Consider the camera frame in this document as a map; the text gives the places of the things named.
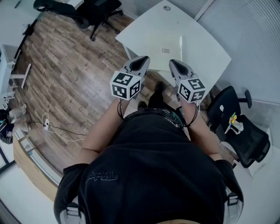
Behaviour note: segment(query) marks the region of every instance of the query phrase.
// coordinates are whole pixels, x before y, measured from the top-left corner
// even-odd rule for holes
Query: black office chair
[[[232,86],[221,91],[211,102],[207,109],[210,122],[210,130],[217,134],[221,141],[228,142],[238,155],[244,168],[248,168],[254,161],[264,159],[270,148],[268,134],[255,126],[245,115],[241,115],[240,102],[247,102],[251,108],[252,100],[249,91],[245,92],[246,98],[238,99]],[[244,130],[235,134],[233,130],[225,131],[229,125],[229,119],[233,114],[237,115],[237,121],[243,123]]]
[[[95,40],[93,36],[97,27],[102,23],[112,28],[116,34],[119,30],[108,23],[108,18],[115,14],[123,15],[122,10],[115,11],[122,3],[118,0],[84,0],[77,10],[67,3],[61,3],[54,0],[36,0],[33,8],[40,11],[50,11],[58,15],[67,16],[74,20],[81,29],[94,26],[90,39]]]

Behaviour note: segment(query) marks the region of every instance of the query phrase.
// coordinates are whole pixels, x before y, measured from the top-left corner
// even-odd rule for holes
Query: black shoe
[[[165,84],[162,81],[157,82],[154,90],[162,94],[162,92],[165,90]]]
[[[137,106],[137,110],[141,110],[141,109],[145,109],[147,108],[147,104],[144,101],[140,101],[138,106]]]

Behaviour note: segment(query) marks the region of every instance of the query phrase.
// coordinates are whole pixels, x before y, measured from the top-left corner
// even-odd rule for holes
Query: white cube
[[[110,80],[110,87],[113,96],[130,100],[140,92],[141,77],[116,71]]]
[[[201,101],[205,95],[206,88],[199,78],[185,79],[180,81],[178,93],[188,102]]]

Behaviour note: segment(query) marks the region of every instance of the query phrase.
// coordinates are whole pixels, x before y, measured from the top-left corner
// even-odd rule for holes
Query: white power strip
[[[44,126],[44,129],[45,129],[46,131],[48,131],[48,130],[49,130],[49,119],[46,119],[46,120],[45,120],[45,126]]]

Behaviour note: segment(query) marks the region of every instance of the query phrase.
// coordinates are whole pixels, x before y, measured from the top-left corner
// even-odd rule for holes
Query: corrugated wall panel
[[[137,18],[162,0],[120,0],[126,14]],[[172,4],[194,18],[207,0],[169,0]]]
[[[218,81],[239,96],[249,89],[253,99],[280,103],[280,2],[216,0],[199,23],[224,47],[232,61]],[[268,125],[280,148],[280,107],[241,104],[253,122]]]

